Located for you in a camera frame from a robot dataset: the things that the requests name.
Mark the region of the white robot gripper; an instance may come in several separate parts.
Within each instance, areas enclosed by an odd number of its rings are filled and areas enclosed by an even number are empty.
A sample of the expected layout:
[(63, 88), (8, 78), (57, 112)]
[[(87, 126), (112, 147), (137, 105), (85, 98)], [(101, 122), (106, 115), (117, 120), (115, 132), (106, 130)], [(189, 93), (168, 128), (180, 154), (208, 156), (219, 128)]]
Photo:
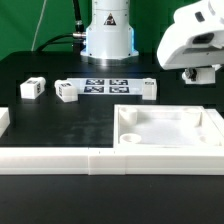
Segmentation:
[(163, 69), (224, 64), (224, 0), (199, 0), (173, 19), (157, 49)]

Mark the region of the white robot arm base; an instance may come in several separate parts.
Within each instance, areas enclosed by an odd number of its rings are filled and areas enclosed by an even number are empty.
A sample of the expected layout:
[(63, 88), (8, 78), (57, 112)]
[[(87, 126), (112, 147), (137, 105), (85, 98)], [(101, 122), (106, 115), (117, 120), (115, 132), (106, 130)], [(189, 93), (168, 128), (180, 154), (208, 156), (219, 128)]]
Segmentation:
[(129, 24), (130, 0), (92, 0), (92, 21), (86, 29), (83, 61), (96, 65), (134, 62), (134, 29)]

